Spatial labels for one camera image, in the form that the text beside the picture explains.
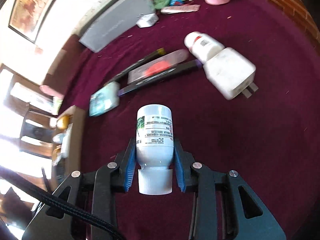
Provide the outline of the white green label bottle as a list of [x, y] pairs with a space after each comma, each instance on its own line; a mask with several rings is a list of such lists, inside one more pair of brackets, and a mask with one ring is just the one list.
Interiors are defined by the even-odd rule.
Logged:
[[171, 110], [151, 104], [137, 112], [136, 158], [140, 165], [138, 186], [141, 194], [159, 196], [172, 192], [174, 135]]

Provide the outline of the yellow round jar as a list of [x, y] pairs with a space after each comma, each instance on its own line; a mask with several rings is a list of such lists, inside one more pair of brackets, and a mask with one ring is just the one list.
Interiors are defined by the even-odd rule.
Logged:
[[69, 122], [70, 122], [70, 116], [63, 115], [58, 118], [56, 122], [56, 127], [60, 130], [66, 130], [68, 128]]

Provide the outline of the white wall charger plug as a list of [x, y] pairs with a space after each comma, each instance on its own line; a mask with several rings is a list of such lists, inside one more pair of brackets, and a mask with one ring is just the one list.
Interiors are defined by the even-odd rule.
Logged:
[[253, 81], [256, 66], [233, 48], [227, 47], [204, 65], [206, 78], [227, 100], [242, 93]]

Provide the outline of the clear case red contents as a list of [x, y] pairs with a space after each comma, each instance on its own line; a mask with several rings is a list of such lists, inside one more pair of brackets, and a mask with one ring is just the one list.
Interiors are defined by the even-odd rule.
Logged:
[[127, 84], [131, 84], [138, 80], [150, 77], [161, 71], [169, 69], [170, 67], [185, 61], [188, 56], [189, 51], [185, 49], [179, 49], [167, 55], [161, 56], [158, 59], [152, 60], [151, 62], [145, 63], [142, 66], [129, 72]]

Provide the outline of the white red label pill bottle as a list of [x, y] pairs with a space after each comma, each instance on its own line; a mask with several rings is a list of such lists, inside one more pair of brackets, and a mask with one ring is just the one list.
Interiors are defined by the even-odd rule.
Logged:
[[205, 64], [225, 48], [216, 39], [198, 31], [189, 33], [184, 38], [184, 44], [202, 64]]

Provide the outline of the brown cardboard tray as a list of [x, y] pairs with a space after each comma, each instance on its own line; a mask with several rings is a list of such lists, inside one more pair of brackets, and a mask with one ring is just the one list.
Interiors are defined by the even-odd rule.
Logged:
[[86, 111], [72, 106], [65, 110], [58, 119], [68, 117], [66, 129], [55, 129], [54, 135], [63, 134], [58, 144], [53, 145], [52, 152], [52, 186], [58, 185], [73, 171], [80, 170], [81, 147]]

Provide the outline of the teal card box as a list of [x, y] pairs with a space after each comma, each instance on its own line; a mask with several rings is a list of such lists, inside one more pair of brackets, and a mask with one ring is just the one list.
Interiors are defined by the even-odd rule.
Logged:
[[119, 105], [120, 85], [111, 82], [91, 95], [89, 102], [89, 116], [99, 116], [116, 108]]

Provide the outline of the maroon bed blanket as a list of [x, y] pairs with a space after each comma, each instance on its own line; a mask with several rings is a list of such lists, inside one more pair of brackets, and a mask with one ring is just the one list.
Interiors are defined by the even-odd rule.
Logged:
[[133, 27], [103, 50], [84, 50], [61, 109], [88, 110], [110, 78], [158, 48], [184, 48], [199, 31], [244, 55], [257, 68], [258, 90], [228, 101], [202, 69], [123, 96], [118, 107], [86, 120], [81, 170], [91, 172], [123, 151], [137, 111], [168, 106], [184, 150], [212, 170], [237, 170], [273, 213], [288, 239], [319, 239], [319, 54], [290, 18], [267, 0], [231, 0], [198, 12], [161, 15]]

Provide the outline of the black marker purple cap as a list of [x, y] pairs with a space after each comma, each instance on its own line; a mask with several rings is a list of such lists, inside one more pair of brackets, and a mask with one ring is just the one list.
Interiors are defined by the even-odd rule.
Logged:
[[139, 90], [144, 86], [148, 86], [152, 83], [157, 83], [163, 81], [164, 79], [173, 77], [175, 75], [184, 73], [189, 70], [200, 69], [203, 67], [203, 64], [199, 60], [192, 60], [186, 63], [177, 64], [167, 70], [154, 74], [150, 77], [143, 78], [140, 81], [136, 81], [122, 89], [119, 90], [118, 96], [123, 96], [134, 90]]

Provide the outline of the black marker orange cap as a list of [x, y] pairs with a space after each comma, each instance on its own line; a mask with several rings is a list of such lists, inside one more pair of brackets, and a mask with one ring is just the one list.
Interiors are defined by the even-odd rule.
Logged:
[[159, 57], [165, 55], [165, 49], [164, 48], [159, 48], [156, 51], [152, 52], [151, 54], [143, 57], [142, 59], [138, 60], [137, 62], [131, 64], [129, 67], [125, 68], [123, 71], [112, 77], [109, 81], [107, 81], [104, 85], [108, 85], [111, 82], [117, 82], [119, 81], [122, 77], [127, 75], [130, 71], [151, 62], [152, 60], [158, 59]]

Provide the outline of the small white multiport charger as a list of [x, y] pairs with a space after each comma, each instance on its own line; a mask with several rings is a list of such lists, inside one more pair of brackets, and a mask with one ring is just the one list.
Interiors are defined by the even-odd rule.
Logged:
[[142, 16], [137, 22], [136, 25], [139, 28], [148, 28], [155, 25], [158, 22], [159, 18], [156, 14], [148, 14]]

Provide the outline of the grey long box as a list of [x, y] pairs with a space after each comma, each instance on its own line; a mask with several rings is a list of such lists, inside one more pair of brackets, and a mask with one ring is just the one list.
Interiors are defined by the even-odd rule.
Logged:
[[93, 21], [79, 42], [97, 53], [136, 25], [141, 17], [154, 12], [152, 0], [119, 0]]

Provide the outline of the pink toothpaste tube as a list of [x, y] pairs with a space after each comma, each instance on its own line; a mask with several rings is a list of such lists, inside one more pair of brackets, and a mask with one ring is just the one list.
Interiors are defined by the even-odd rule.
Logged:
[[170, 6], [170, 7], [163, 7], [160, 12], [162, 14], [178, 14], [178, 13], [185, 13], [185, 12], [197, 12], [200, 9], [200, 5], [198, 4], [185, 4], [185, 5], [178, 5], [178, 6]]

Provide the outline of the framed wall painting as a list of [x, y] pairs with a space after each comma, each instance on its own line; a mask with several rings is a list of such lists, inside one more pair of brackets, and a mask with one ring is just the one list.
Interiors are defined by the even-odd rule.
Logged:
[[15, 0], [8, 27], [35, 43], [48, 11], [55, 0]]

